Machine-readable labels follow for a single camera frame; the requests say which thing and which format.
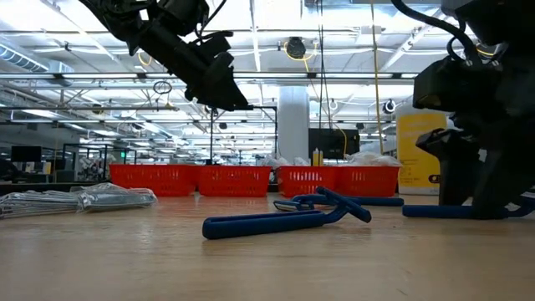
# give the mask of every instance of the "white pillar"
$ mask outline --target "white pillar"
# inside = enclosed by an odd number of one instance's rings
[[[306,86],[282,86],[278,98],[278,147],[290,163],[309,159],[309,104]]]

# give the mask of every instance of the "red basket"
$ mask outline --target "red basket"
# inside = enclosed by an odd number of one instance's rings
[[[110,165],[111,181],[124,188],[149,188],[157,196],[189,196],[195,192],[199,166]]]
[[[344,196],[393,196],[398,181],[397,166],[340,166],[336,192]]]
[[[278,191],[285,197],[316,193],[318,186],[334,189],[336,168],[332,166],[281,166],[277,169]]]
[[[203,196],[265,196],[270,166],[200,166]]]

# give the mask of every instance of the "ceiling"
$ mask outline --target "ceiling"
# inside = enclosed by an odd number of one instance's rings
[[[219,0],[207,1],[211,12],[219,5]],[[412,0],[409,5],[427,15],[447,18],[439,10],[440,1]],[[215,30],[232,30],[229,38],[232,46],[230,53],[235,57],[236,72],[293,72],[304,74],[318,72],[321,55],[318,48],[318,25],[324,25],[324,66],[328,73],[348,74],[344,79],[332,78],[328,81],[329,98],[333,99],[333,119],[345,120],[341,128],[354,128],[357,120],[370,121],[362,130],[364,137],[376,134],[375,113],[375,54],[373,51],[374,30],[377,43],[376,63],[381,73],[407,74],[404,80],[379,79],[379,100],[384,103],[392,99],[397,104],[410,99],[412,80],[430,63],[446,56],[446,43],[451,36],[437,28],[430,28],[398,13],[390,1],[375,1],[374,22],[370,5],[357,0],[324,0],[324,14],[320,17],[316,7],[309,0],[231,0],[206,27],[205,33]],[[56,5],[60,13],[54,11]],[[289,37],[302,38],[307,47],[307,66],[302,61],[288,58],[279,46]],[[184,37],[186,41],[193,34]],[[0,2],[0,45],[16,49],[28,58],[43,65],[57,61],[68,65],[75,73],[144,73],[165,72],[163,67],[143,51],[130,57],[125,44],[107,32],[98,19],[79,1],[61,0],[51,4],[46,0],[2,0]],[[0,72],[26,73],[0,59]],[[355,74],[368,74],[352,79]],[[203,106],[191,103],[184,98],[184,85],[177,79],[166,79],[173,90],[169,94],[158,95],[153,85],[161,79],[71,79],[70,86],[50,83],[44,80],[10,79],[0,81],[3,96],[0,104],[4,106],[51,106],[68,105],[74,108],[91,107],[101,104],[104,107],[120,107],[124,110],[106,110],[95,114],[91,110],[71,110],[55,112],[56,116],[36,115],[17,112],[16,118],[47,120],[163,120],[167,122],[150,123],[150,129],[134,123],[66,123],[72,130],[90,140],[100,138],[112,140],[119,138],[156,138],[172,137],[166,143],[150,141],[150,148],[174,147],[183,153],[205,156],[205,146],[209,145],[209,114]],[[240,90],[253,105],[277,106],[279,91],[285,85],[306,85],[311,104],[311,120],[318,118],[319,83],[307,80],[287,79],[237,79]],[[163,109],[166,104],[173,110]],[[242,149],[250,155],[266,154],[273,151],[275,126],[272,110],[252,110],[226,112],[218,117],[226,121],[225,130],[216,124],[216,133],[221,140],[215,153],[233,153]],[[393,115],[381,115],[381,120],[394,120]],[[241,123],[235,120],[254,120],[255,123]],[[88,130],[107,130],[117,135],[102,135],[103,132]],[[389,126],[387,134],[395,132]]]

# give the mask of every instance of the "table surface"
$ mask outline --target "table surface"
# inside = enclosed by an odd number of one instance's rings
[[[147,209],[0,221],[0,299],[533,299],[533,216],[409,219],[369,207],[370,224],[347,216],[301,231],[202,237],[205,217],[272,212],[273,198],[166,198]]]

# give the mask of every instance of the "red plastic basket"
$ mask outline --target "red plastic basket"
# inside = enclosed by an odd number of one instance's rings
[[[203,196],[265,196],[270,166],[200,166]]]
[[[189,196],[195,192],[199,166],[110,165],[111,181],[124,188],[149,188],[157,196]]]
[[[336,168],[332,166],[281,166],[277,169],[278,191],[285,197],[316,193],[318,186],[334,189]]]
[[[344,196],[393,196],[398,181],[397,166],[336,167],[336,192]]]

